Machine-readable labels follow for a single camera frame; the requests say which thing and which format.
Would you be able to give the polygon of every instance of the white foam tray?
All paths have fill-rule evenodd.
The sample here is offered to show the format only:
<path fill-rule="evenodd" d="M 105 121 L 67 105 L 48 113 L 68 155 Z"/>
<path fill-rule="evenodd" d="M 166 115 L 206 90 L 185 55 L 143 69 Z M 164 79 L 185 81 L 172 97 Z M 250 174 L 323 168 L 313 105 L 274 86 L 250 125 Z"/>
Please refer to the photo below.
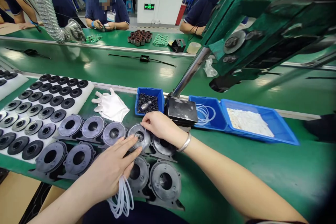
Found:
<path fill-rule="evenodd" d="M 65 118 L 67 118 L 67 117 L 70 116 L 71 114 L 78 114 L 78 112 L 80 111 L 80 109 L 81 109 L 82 106 L 84 105 L 85 101 L 88 99 L 89 95 L 91 94 L 93 88 L 94 88 L 94 85 L 92 84 L 92 82 L 91 82 L 91 81 L 88 81 L 88 85 L 87 85 L 85 88 L 82 89 L 82 94 L 81 94 L 79 97 L 74 98 L 74 100 L 75 100 L 75 104 L 74 104 L 71 108 L 64 109 L 64 110 L 66 111 L 66 116 L 65 116 Z M 39 89 L 35 89 L 35 90 L 33 90 L 33 92 L 35 93 L 35 92 L 41 92 L 41 91 L 40 91 Z M 46 95 L 46 94 L 49 94 L 50 92 L 49 92 L 49 91 L 45 91 L 45 92 L 42 92 L 42 93 L 43 93 L 43 95 Z M 58 95 L 60 95 L 60 94 L 59 94 L 59 93 L 55 93 L 55 94 L 52 94 L 52 95 L 53 95 L 53 97 L 55 97 L 55 96 L 58 96 Z M 70 94 L 63 96 L 64 100 L 67 99 L 67 98 L 70 98 L 70 97 L 71 97 Z M 24 100 L 21 100 L 21 101 L 22 101 L 22 103 L 24 103 L 24 102 L 29 102 L 29 101 L 28 101 L 28 98 L 27 98 L 27 99 L 24 99 Z M 36 104 L 40 104 L 38 100 L 37 100 L 37 101 L 33 101 L 33 102 L 31 102 L 31 105 L 32 105 L 32 106 L 34 106 L 34 105 L 36 105 Z M 41 105 L 43 106 L 43 108 L 51 107 L 49 103 L 41 104 Z M 53 108 L 55 109 L 55 111 L 56 111 L 56 110 L 59 110 L 59 109 L 63 109 L 63 108 L 61 107 L 61 105 L 58 105 L 58 106 L 53 107 Z M 8 115 L 16 114 L 15 110 L 7 111 L 7 113 L 8 113 Z M 18 120 L 19 120 L 19 119 L 21 119 L 21 118 L 27 117 L 27 113 L 24 112 L 24 113 L 22 113 L 22 114 L 18 114 L 18 116 L 19 116 L 19 118 L 18 118 Z M 35 121 L 35 120 L 40 120 L 39 117 L 38 117 L 38 115 L 35 115 L 35 116 L 33 116 L 33 117 L 30 117 L 30 122 L 33 122 L 33 121 Z M 42 120 L 42 121 L 43 121 L 43 125 L 48 124 L 48 123 L 53 123 L 53 124 L 56 125 L 56 130 L 55 130 L 54 134 L 53 134 L 51 137 L 42 140 L 42 139 L 39 139 L 39 138 L 37 137 L 37 133 L 34 134 L 34 135 L 27 136 L 27 135 L 25 135 L 25 130 L 21 130 L 21 131 L 19 131 L 19 132 L 14 132 L 14 133 L 16 133 L 16 138 L 18 138 L 18 137 L 23 137 L 23 136 L 27 136 L 27 137 L 29 137 L 29 143 L 31 143 L 31 142 L 33 142 L 33 141 L 35 141 L 35 140 L 41 140 L 41 141 L 43 142 L 43 149 L 44 149 L 46 146 L 48 146 L 49 144 L 55 142 L 56 139 L 53 138 L 53 137 L 58 136 L 58 127 L 60 126 L 60 124 L 61 124 L 61 122 L 62 122 L 63 120 L 60 121 L 60 122 L 52 122 L 52 121 L 50 120 L 50 117 L 49 117 L 49 118 L 47 118 L 47 119 L 45 119 L 45 120 Z M 2 135 L 6 134 L 6 133 L 9 133 L 9 132 L 12 132 L 12 126 L 11 126 L 11 127 L 8 127 L 8 128 L 1 128 L 1 129 L 3 130 L 3 134 L 2 134 Z M 32 163 L 32 164 L 35 164 L 35 163 L 36 163 L 35 159 L 38 157 L 38 155 L 37 155 L 35 158 L 31 159 L 31 160 L 23 160 L 23 159 L 22 159 L 22 152 L 20 152 L 19 154 L 16 154 L 16 155 L 8 155 L 7 150 L 8 150 L 8 148 L 5 148 L 5 149 L 3 149 L 3 150 L 0 150 L 0 154 L 6 155 L 6 156 L 10 156 L 10 157 L 13 157 L 13 158 L 16 158 L 16 159 L 19 159 L 19 160 L 22 160 L 22 161 L 25 161 L 25 162 L 28 162 L 28 163 Z"/>

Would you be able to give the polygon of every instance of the flexible metal hose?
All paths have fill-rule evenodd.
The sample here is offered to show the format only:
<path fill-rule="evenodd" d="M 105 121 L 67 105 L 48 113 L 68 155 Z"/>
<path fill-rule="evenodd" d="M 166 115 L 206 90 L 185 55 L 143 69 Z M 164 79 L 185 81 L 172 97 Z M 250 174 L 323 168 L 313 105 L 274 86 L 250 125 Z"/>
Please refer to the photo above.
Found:
<path fill-rule="evenodd" d="M 58 26 L 56 13 L 51 0 L 35 0 L 38 13 L 48 34 L 58 42 L 65 42 L 64 32 Z"/>

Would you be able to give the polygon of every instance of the blue plastic bin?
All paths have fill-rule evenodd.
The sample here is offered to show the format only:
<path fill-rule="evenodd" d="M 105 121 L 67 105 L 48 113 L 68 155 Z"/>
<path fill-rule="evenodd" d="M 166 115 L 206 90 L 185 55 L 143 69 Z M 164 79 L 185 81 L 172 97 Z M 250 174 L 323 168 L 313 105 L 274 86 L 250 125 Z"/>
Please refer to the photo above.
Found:
<path fill-rule="evenodd" d="M 227 123 L 225 121 L 225 118 L 223 116 L 222 110 L 221 110 L 221 106 L 218 102 L 217 99 L 215 98 L 210 98 L 210 97 L 202 97 L 202 96 L 189 96 L 189 101 L 195 102 L 196 105 L 197 104 L 202 104 L 205 106 L 210 106 L 212 107 L 215 112 L 216 112 L 216 116 L 215 118 L 208 122 L 205 125 L 197 125 L 195 124 L 194 127 L 196 128 L 206 128 L 209 130 L 218 130 L 218 131 L 224 131 L 225 128 L 227 127 Z M 214 112 L 212 111 L 212 109 L 208 108 L 209 111 L 209 118 L 211 118 L 214 114 Z M 201 119 L 204 119 L 204 115 L 202 113 L 197 113 L 197 116 Z"/>
<path fill-rule="evenodd" d="M 141 93 L 144 93 L 145 95 L 151 95 L 151 96 L 157 96 L 157 105 L 159 107 L 160 112 L 164 112 L 165 110 L 165 97 L 163 96 L 163 90 L 162 89 L 154 89 L 149 87 L 138 87 L 138 92 L 136 94 L 136 102 L 135 102 L 135 114 L 138 116 L 145 116 L 145 114 L 138 113 L 138 103 L 139 103 L 139 96 Z"/>
<path fill-rule="evenodd" d="M 274 109 L 251 105 L 247 103 L 240 103 L 227 99 L 222 99 L 220 101 L 220 104 L 222 107 L 224 118 L 227 122 L 225 132 L 262 142 L 283 142 L 291 145 L 300 145 L 292 130 L 288 127 L 284 119 Z M 268 124 L 268 127 L 274 134 L 274 137 L 272 138 L 234 128 L 231 124 L 230 117 L 226 109 L 239 109 L 260 114 L 262 119 Z"/>

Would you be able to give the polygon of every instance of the metal rod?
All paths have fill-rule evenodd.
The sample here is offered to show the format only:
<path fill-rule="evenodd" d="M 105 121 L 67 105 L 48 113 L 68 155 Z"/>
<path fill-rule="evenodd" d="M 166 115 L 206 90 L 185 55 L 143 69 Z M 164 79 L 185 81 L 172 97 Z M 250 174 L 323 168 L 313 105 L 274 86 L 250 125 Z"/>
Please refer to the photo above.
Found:
<path fill-rule="evenodd" d="M 180 80 L 180 83 L 177 85 L 175 90 L 172 93 L 173 97 L 179 97 L 182 90 L 186 87 L 189 83 L 191 78 L 195 75 L 201 64 L 208 58 L 210 55 L 211 50 L 207 47 L 202 47 L 198 53 L 196 54 L 194 60 L 192 61 L 191 65 L 189 66 L 188 70 Z"/>

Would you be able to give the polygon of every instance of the navy polo shirt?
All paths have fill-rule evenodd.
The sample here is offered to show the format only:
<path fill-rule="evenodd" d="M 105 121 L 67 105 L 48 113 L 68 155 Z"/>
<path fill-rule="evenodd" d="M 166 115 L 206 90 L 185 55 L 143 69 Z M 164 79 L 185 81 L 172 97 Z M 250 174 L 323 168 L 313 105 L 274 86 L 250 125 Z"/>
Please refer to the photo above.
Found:
<path fill-rule="evenodd" d="M 112 11 L 115 14 L 115 23 L 130 23 L 130 18 L 123 0 L 112 0 L 110 6 L 111 8 L 104 10 L 101 4 L 99 4 L 99 0 L 88 0 L 86 3 L 85 18 L 89 18 L 93 21 L 99 19 L 104 25 L 109 22 L 106 18 L 106 12 Z"/>

